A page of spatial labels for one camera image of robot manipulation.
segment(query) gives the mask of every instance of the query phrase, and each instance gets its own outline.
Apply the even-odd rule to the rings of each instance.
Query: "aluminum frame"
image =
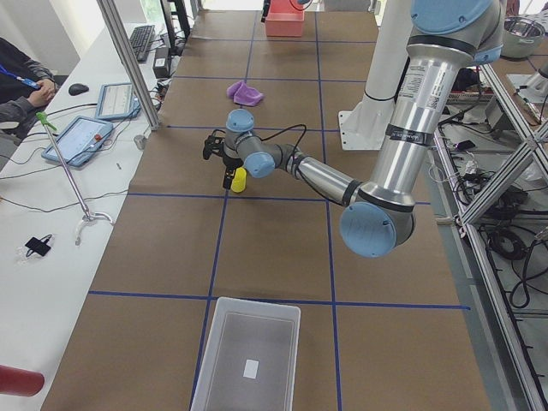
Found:
[[[146,120],[151,126],[151,130],[157,130],[160,127],[158,113],[152,104],[148,87],[146,87],[143,74],[140,72],[139,64],[129,43],[126,29],[123,26],[122,19],[114,0],[97,0],[97,4],[103,14],[104,24],[109,29],[110,37],[116,47],[116,52],[122,61],[123,67],[128,73],[129,79],[134,86],[135,95],[139,99],[141,109],[146,115]]]

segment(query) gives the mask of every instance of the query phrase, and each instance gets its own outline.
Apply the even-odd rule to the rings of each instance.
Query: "yellow object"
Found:
[[[247,177],[246,169],[244,169],[243,167],[237,168],[236,173],[234,174],[234,180],[232,180],[232,185],[230,186],[230,189],[234,191],[235,193],[241,193],[243,190],[246,189],[246,177]]]

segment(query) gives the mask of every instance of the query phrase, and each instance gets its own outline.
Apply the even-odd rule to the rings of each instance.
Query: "person's hand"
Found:
[[[42,87],[35,92],[31,92],[31,95],[27,97],[27,100],[34,107],[44,107],[51,101],[52,98],[53,95],[51,94],[51,91],[45,87]]]
[[[37,84],[40,86],[40,90],[45,90],[48,93],[48,98],[52,99],[55,96],[55,83],[50,79],[43,79],[37,81]]]

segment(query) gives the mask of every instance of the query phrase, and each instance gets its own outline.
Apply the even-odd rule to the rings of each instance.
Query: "green clip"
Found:
[[[48,122],[47,120],[48,115],[45,114],[43,111],[39,111],[38,113],[36,113],[36,117],[40,120],[40,122],[42,123],[44,127],[48,126],[49,128],[53,128],[55,131],[57,131],[57,128],[53,124]]]

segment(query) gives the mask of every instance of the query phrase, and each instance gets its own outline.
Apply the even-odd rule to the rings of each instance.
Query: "keyboard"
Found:
[[[135,57],[139,63],[144,63],[154,40],[154,26],[139,26],[131,33],[129,43],[134,49]]]

